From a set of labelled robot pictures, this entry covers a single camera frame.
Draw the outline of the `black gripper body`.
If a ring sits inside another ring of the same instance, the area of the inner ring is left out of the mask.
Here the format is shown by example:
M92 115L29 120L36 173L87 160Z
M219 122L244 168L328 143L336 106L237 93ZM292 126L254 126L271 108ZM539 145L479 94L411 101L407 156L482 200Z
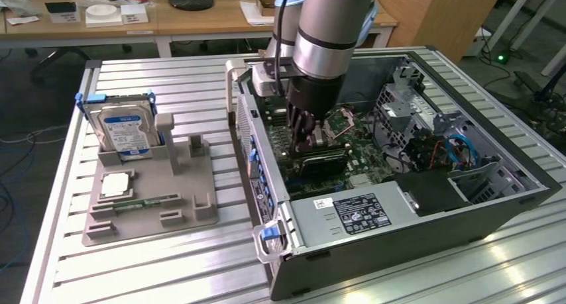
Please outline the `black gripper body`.
M296 121L300 114L315 120L326 118L326 114L336 105L344 76L334 79L316 79L308 76L292 77L287 89L287 115Z

